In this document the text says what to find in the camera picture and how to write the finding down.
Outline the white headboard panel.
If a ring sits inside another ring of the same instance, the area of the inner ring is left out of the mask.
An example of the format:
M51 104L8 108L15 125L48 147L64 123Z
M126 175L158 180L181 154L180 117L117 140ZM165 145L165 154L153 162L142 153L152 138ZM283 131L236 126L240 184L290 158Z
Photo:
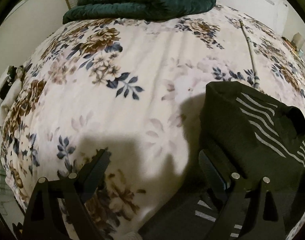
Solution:
M284 31L289 7L283 0L217 0L217 3L259 20L279 35Z

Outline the floral fleece bed blanket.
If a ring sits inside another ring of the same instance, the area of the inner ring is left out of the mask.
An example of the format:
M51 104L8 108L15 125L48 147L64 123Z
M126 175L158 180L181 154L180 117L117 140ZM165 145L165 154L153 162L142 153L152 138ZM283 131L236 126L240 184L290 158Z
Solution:
M103 149L111 153L104 184L85 208L103 239L142 239L140 228L198 159L206 85L254 88L239 20L254 46L256 90L305 118L305 76L293 54L238 10L216 5L164 22L67 23L25 64L22 89L0 127L6 182L24 213L41 177L78 173Z

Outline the black striped small garment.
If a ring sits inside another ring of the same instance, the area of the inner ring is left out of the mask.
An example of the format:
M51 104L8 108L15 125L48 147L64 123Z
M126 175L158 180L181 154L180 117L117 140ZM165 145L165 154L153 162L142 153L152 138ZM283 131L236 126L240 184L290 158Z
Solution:
M280 208L285 239L305 239L305 118L287 106L239 82L206 85L199 152L240 175L270 179L273 195L264 216ZM237 239L249 205L246 195L231 233ZM142 239L205 239L219 215L198 159L179 191L139 230Z

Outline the cluttered bedside items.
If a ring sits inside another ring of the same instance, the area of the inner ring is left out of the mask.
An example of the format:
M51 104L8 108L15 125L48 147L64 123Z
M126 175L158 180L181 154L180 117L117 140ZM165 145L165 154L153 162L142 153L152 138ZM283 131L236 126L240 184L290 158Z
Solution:
M281 38L289 47L295 60L299 62L298 64L305 76L305 51L303 50L305 38L300 33L295 33L293 38L291 38L290 40L285 36L282 36Z

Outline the white and black clothes pile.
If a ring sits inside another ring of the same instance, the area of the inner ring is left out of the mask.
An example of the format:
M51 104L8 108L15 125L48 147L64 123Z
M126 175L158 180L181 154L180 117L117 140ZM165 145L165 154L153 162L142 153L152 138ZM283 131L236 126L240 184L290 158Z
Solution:
M0 127L22 89L23 66L9 66L0 77Z

